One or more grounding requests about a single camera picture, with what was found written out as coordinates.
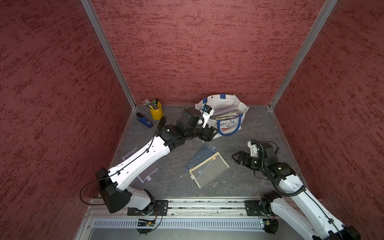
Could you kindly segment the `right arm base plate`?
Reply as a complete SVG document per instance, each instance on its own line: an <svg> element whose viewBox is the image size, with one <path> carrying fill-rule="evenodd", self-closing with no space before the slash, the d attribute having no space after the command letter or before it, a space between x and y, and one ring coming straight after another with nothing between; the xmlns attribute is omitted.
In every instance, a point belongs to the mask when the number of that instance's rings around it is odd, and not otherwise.
<svg viewBox="0 0 384 240"><path fill-rule="evenodd" d="M265 216L267 218L275 216L271 204L272 202L268 200L247 200L245 201L247 216Z"/></svg>

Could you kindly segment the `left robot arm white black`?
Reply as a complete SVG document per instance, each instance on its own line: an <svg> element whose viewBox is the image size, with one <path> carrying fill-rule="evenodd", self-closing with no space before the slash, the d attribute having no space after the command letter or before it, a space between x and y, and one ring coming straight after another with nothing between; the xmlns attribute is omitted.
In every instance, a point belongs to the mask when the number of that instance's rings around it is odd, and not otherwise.
<svg viewBox="0 0 384 240"><path fill-rule="evenodd" d="M152 213L156 207L152 194L148 190L132 188L131 183L153 163L187 140L213 140L218 129L207 126L213 114L214 109L204 105L200 110L183 109L174 125L167 125L166 118L161 117L154 136L143 148L108 170L100 168L96 173L96 181L100 184L100 195L109 213L116 213L123 208L137 209L146 215Z"/></svg>

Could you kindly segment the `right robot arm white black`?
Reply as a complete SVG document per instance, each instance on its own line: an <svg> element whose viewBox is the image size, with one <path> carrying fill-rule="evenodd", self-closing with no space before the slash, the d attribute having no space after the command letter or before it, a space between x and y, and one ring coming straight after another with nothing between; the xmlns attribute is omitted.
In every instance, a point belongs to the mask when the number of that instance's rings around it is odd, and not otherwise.
<svg viewBox="0 0 384 240"><path fill-rule="evenodd" d="M297 173L277 158L279 147L273 142L251 140L249 152L239 151L232 159L253 173L260 172L274 187L261 196L255 210L268 220L265 232L277 231L277 219L284 220L305 240L359 240L361 234L346 226L328 211L307 189Z"/></svg>

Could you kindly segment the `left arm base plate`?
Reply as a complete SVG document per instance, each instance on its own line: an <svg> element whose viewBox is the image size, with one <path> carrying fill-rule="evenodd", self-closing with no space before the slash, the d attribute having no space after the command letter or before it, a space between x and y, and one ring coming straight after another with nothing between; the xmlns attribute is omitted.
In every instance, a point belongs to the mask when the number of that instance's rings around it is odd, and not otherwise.
<svg viewBox="0 0 384 240"><path fill-rule="evenodd" d="M154 203L150 203L149 207L144 210L138 210L136 208L128 208L128 216L166 216L168 212L169 201L168 200L155 200Z"/></svg>

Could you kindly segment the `blue mesh pouch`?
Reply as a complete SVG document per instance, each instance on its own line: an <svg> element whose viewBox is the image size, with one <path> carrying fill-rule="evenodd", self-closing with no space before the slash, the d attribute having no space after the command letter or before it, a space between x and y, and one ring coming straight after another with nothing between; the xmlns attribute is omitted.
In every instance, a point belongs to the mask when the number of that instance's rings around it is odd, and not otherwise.
<svg viewBox="0 0 384 240"><path fill-rule="evenodd" d="M185 164L184 169L186 171L189 171L190 169L193 169L197 165L204 162L209 157L213 156L215 153L217 153L217 148L215 146L210 146L204 144L195 154L194 156Z"/></svg>

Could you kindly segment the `beige trim pouch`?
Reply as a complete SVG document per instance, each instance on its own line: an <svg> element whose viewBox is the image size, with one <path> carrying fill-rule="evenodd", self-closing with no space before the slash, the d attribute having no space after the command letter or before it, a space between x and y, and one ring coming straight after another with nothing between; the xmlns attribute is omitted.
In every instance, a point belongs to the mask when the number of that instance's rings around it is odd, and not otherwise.
<svg viewBox="0 0 384 240"><path fill-rule="evenodd" d="M194 180L198 188L201 189L229 167L229 164L221 154L217 152L194 168L191 168L189 173L191 179Z"/></svg>

